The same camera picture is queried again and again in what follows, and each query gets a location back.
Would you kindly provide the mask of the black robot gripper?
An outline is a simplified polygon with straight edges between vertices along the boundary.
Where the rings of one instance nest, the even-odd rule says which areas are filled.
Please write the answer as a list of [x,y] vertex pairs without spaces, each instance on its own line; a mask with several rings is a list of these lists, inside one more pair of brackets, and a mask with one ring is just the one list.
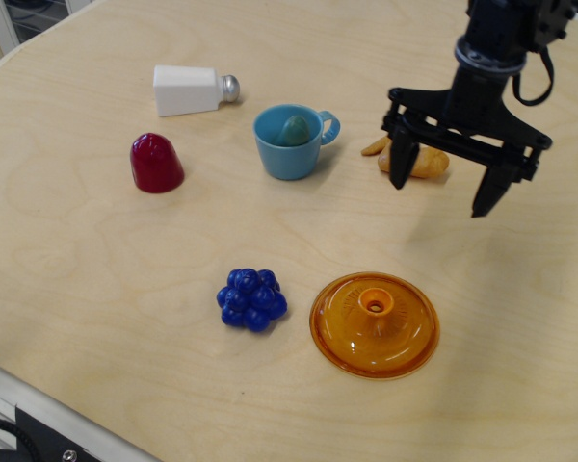
[[486,168],[473,201],[473,218],[487,216],[511,182],[531,179],[552,140],[508,110],[503,101],[506,84],[506,78],[460,67],[447,90],[391,89],[382,128],[392,140],[392,185],[404,187],[420,144]]

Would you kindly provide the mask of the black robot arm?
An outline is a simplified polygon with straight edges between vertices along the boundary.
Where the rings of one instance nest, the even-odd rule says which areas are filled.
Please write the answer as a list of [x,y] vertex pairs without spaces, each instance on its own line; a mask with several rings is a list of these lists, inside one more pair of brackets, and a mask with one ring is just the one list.
[[472,215],[486,216],[513,183],[532,180],[551,139],[518,119],[503,93],[520,94],[530,53],[539,54],[548,77],[550,43],[564,39],[575,12],[569,1],[471,1],[466,32],[455,47],[458,61],[447,90],[393,88],[382,128],[391,144],[389,180],[401,189],[421,146],[430,146],[485,167]]

